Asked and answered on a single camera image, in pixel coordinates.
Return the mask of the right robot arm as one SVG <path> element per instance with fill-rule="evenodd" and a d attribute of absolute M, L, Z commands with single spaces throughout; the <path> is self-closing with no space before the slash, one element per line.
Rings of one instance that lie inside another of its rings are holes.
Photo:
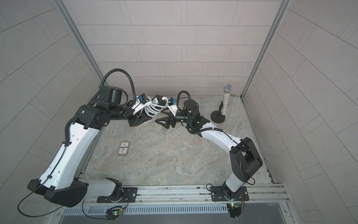
<path fill-rule="evenodd" d="M 210 120 L 200 114 L 199 105 L 187 91 L 180 91 L 177 99 L 170 98 L 167 117 L 155 122 L 169 129 L 177 123 L 186 124 L 186 130 L 210 140 L 229 154 L 232 173 L 223 183 L 222 193 L 227 201 L 237 200 L 243 194 L 240 190 L 262 167 L 263 161 L 253 141 L 246 137 L 239 139 L 216 127 Z"/>

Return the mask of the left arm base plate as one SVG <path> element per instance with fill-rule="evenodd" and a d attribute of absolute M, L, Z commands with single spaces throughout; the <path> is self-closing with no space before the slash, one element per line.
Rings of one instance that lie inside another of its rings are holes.
<path fill-rule="evenodd" d="M 134 203 L 137 192 L 138 188 L 136 187 L 118 188 L 110 196 L 98 197 L 97 203 Z"/>

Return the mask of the black power strip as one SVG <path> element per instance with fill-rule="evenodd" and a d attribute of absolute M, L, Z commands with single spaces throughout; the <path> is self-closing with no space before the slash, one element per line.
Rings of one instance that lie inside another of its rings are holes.
<path fill-rule="evenodd" d="M 152 103 L 156 104 L 157 106 L 167 107 L 168 106 L 168 98 L 160 95 L 156 95 L 152 99 Z"/>

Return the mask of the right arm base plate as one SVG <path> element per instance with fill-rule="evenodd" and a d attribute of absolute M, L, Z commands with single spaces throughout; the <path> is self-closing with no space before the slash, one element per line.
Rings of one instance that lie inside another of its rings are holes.
<path fill-rule="evenodd" d="M 224 186 L 211 186 L 208 188 L 213 202 L 246 202 L 249 201 L 247 188 L 241 186 L 236 192 L 232 192 Z"/>

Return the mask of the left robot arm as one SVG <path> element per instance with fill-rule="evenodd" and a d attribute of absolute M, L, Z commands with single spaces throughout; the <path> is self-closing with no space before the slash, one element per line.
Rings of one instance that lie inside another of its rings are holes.
<path fill-rule="evenodd" d="M 121 72 L 129 79 L 133 99 L 121 103 L 122 89 L 104 86 L 106 79 Z M 136 127 L 150 120 L 141 115 L 142 106 L 137 104 L 134 83 L 123 69 L 112 69 L 102 79 L 98 92 L 82 105 L 74 117 L 66 123 L 64 141 L 47 170 L 38 179 L 30 180 L 27 188 L 31 194 L 42 195 L 51 203 L 61 207 L 74 207 L 92 197 L 104 197 L 108 202 L 128 203 L 122 183 L 113 178 L 101 181 L 80 181 L 75 177 L 83 157 L 99 131 L 112 120 L 127 120 Z"/>

